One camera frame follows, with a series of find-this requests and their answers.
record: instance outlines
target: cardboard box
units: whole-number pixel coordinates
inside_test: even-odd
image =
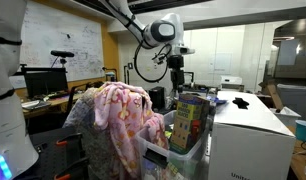
[[[214,118],[208,179],[287,179],[292,132],[253,94],[220,91],[218,97],[228,103]]]
[[[275,81],[269,80],[268,82],[261,82],[259,86],[262,87],[263,92],[267,95],[270,95],[272,97],[274,107],[277,109],[277,111],[281,111],[283,109],[283,103],[279,96],[279,94],[276,91]]]
[[[190,151],[205,130],[208,108],[208,100],[180,94],[171,136],[171,150],[180,154]]]

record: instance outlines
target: white robot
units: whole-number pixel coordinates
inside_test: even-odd
[[[145,26],[131,13],[127,0],[100,2],[132,32],[143,48],[169,44],[167,58],[173,88],[181,86],[184,83],[182,55],[194,50],[184,46],[179,15],[168,14]],[[38,153],[26,133],[20,99],[9,81],[9,76],[19,68],[26,4],[26,0],[0,0],[0,179],[13,179],[38,160]]]

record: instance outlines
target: white box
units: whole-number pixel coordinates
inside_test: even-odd
[[[295,137],[253,94],[219,92],[227,105],[214,118],[209,180],[286,179]],[[242,98],[247,109],[232,101]]]
[[[242,78],[237,76],[221,76],[221,91],[239,91]]]

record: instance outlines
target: clear plastic bin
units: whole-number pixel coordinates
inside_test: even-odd
[[[164,122],[165,125],[171,125],[174,121],[174,116],[176,114],[176,111],[172,111],[166,115],[164,115]],[[169,168],[166,168],[167,179],[198,179],[200,176],[200,173],[203,172],[200,171],[199,166],[202,162],[202,158],[205,154],[206,146],[207,146],[207,136],[208,136],[208,130],[206,128],[205,132],[199,139],[199,141],[193,146],[193,148],[184,155],[177,154],[176,152],[172,152],[166,149],[163,149],[159,146],[156,146],[149,142],[149,135],[147,128],[142,129],[136,134],[136,139],[139,144],[139,153],[140,153],[140,163],[141,163],[141,179],[149,179],[146,178],[146,174],[152,170],[153,164],[151,161],[144,158],[144,156],[147,155],[147,153],[157,153],[157,157],[160,157],[160,159],[164,159],[165,164],[171,163],[176,167],[177,172],[179,176],[174,177],[171,176],[172,172],[169,172]],[[159,170],[155,171],[160,173],[159,176],[162,174],[162,169],[160,166],[156,166]]]
[[[270,108],[270,110],[275,114],[277,118],[285,125],[285,126],[293,126],[296,127],[296,120],[301,119],[301,115],[292,111],[292,109],[284,106],[280,113],[276,112],[276,109]]]

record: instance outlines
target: colorful box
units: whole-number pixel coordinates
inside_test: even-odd
[[[202,97],[180,94],[171,136],[171,150],[180,154],[190,151],[205,130],[209,104]]]

